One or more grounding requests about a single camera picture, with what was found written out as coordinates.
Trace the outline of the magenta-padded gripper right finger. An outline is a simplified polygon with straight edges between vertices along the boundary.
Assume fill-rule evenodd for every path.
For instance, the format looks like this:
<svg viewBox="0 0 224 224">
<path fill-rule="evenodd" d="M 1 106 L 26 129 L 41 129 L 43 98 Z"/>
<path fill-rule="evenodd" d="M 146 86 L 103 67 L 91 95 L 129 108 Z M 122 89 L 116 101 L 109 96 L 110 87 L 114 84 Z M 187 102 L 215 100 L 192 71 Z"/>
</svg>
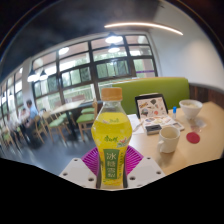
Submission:
<svg viewBox="0 0 224 224">
<path fill-rule="evenodd" d="M 151 156 L 144 157 L 129 146 L 125 156 L 124 187 L 127 189 L 143 187 L 165 177 L 164 172 Z"/>
</svg>

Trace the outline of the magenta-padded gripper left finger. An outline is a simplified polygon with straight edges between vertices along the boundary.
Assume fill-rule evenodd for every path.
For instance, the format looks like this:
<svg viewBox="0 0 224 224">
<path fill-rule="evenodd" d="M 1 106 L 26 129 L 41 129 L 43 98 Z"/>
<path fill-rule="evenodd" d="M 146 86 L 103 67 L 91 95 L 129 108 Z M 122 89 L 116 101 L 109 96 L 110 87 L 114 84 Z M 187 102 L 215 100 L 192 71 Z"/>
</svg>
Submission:
<svg viewBox="0 0 224 224">
<path fill-rule="evenodd" d="M 60 174 L 61 178 L 84 188 L 100 188 L 100 162 L 97 148 L 81 158 L 73 158 Z"/>
</svg>

